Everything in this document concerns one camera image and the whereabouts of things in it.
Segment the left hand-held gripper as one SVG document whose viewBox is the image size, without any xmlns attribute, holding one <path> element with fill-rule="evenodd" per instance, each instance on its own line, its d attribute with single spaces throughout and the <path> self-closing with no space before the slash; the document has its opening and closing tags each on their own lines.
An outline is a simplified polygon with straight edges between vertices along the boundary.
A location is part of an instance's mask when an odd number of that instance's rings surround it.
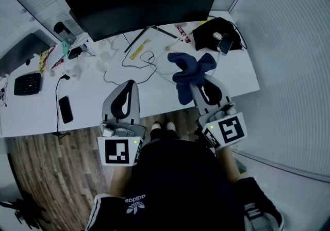
<svg viewBox="0 0 330 231">
<path fill-rule="evenodd" d="M 140 100 L 135 81 L 122 83 L 108 95 L 103 103 L 102 119 L 101 136 L 97 139 L 102 165 L 136 165 L 144 143 L 145 127 L 139 125 Z M 116 123 L 105 123 L 110 120 Z"/>
</svg>

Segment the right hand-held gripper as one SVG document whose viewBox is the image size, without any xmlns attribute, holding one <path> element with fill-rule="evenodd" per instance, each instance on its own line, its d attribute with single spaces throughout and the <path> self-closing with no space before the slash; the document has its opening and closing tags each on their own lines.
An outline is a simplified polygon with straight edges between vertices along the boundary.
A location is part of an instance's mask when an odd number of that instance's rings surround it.
<svg viewBox="0 0 330 231">
<path fill-rule="evenodd" d="M 205 75 L 205 92 L 202 85 L 190 83 L 189 87 L 199 114 L 204 114 L 197 119 L 199 142 L 219 151 L 248 137 L 243 114 L 231 102 L 224 83 Z"/>
</svg>

